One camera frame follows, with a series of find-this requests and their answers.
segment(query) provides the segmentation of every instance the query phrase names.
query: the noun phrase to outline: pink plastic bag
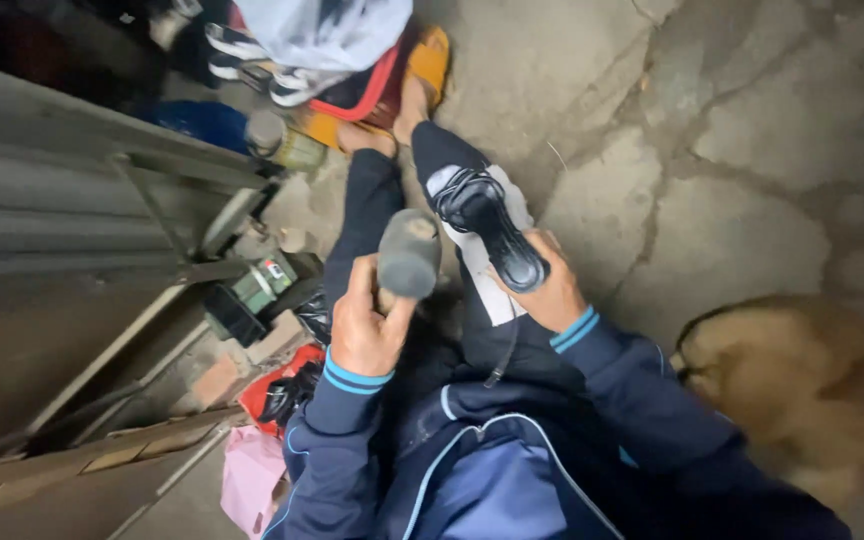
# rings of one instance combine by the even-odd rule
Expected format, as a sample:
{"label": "pink plastic bag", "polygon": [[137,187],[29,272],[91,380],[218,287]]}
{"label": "pink plastic bag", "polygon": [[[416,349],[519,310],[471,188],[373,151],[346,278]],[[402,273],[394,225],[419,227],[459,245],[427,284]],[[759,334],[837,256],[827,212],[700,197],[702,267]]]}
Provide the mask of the pink plastic bag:
{"label": "pink plastic bag", "polygon": [[284,473],[282,441],[255,425],[232,429],[225,443],[221,505],[248,538],[258,540],[269,526],[276,512],[273,491]]}

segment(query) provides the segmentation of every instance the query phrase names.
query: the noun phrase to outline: concrete floor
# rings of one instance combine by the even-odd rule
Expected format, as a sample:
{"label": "concrete floor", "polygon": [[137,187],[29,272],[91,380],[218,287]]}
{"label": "concrete floor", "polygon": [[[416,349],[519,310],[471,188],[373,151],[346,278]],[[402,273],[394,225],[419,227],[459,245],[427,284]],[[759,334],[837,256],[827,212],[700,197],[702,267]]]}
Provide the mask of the concrete floor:
{"label": "concrete floor", "polygon": [[[693,316],[764,293],[864,313],[864,1],[416,4],[453,43],[436,120],[509,172],[619,323],[669,347]],[[290,179],[268,221],[326,255],[346,166],[333,154]],[[217,500],[218,476],[201,482]],[[864,496],[846,517],[864,539]],[[184,519],[225,518],[199,504]]]}

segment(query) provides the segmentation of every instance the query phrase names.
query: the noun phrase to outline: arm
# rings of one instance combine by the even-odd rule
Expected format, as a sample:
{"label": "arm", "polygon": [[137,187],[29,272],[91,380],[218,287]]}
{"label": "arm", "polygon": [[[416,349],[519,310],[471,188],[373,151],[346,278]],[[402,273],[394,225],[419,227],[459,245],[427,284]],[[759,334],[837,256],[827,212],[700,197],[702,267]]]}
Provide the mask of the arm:
{"label": "arm", "polygon": [[376,258],[359,257],[336,302],[332,345],[315,395],[285,430],[282,455],[292,491],[263,540],[351,539],[372,532],[378,463],[369,439],[378,425],[378,392],[393,375],[414,300],[396,299],[388,317],[373,311]]}
{"label": "arm", "polygon": [[[639,469],[668,482],[696,531],[712,537],[851,537],[832,510],[757,468],[740,430],[678,383],[655,343],[619,330],[589,306],[554,238],[537,231],[526,238],[551,273],[532,293],[506,292],[557,333],[550,345],[585,376],[585,397],[622,450]],[[499,287],[505,289],[501,282]]]}

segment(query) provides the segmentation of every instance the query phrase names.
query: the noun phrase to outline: hand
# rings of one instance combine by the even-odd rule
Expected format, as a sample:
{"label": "hand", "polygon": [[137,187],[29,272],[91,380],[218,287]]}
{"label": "hand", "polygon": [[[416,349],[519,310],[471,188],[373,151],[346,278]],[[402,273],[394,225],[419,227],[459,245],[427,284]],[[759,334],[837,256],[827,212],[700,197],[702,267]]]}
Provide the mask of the hand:
{"label": "hand", "polygon": [[367,377],[388,375],[396,368],[418,302],[396,297],[387,317],[376,313],[377,267],[377,254],[356,258],[348,290],[332,311],[332,362]]}
{"label": "hand", "polygon": [[498,284],[498,287],[515,299],[525,309],[536,323],[548,330],[561,334],[569,329],[572,323],[579,320],[589,303],[582,297],[575,274],[562,255],[562,247],[548,230],[523,230],[525,240],[538,251],[551,267],[551,272],[545,282],[532,292],[520,294],[505,286],[494,268],[488,268],[488,275]]}

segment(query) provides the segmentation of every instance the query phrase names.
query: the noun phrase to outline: sneaker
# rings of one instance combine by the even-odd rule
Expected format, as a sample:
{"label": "sneaker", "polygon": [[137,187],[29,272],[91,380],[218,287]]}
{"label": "sneaker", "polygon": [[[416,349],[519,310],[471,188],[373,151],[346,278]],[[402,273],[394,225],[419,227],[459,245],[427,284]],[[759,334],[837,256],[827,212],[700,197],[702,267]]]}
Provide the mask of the sneaker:
{"label": "sneaker", "polygon": [[208,44],[226,55],[232,55],[241,60],[259,60],[269,58],[262,45],[244,31],[233,30],[210,22],[205,25],[205,39]]}
{"label": "sneaker", "polygon": [[286,108],[304,104],[326,89],[348,79],[353,73],[284,67],[274,75],[275,85],[270,89],[271,101]]}
{"label": "sneaker", "polygon": [[225,81],[239,80],[239,67],[242,58],[226,53],[215,53],[208,58],[208,70],[219,79]]}

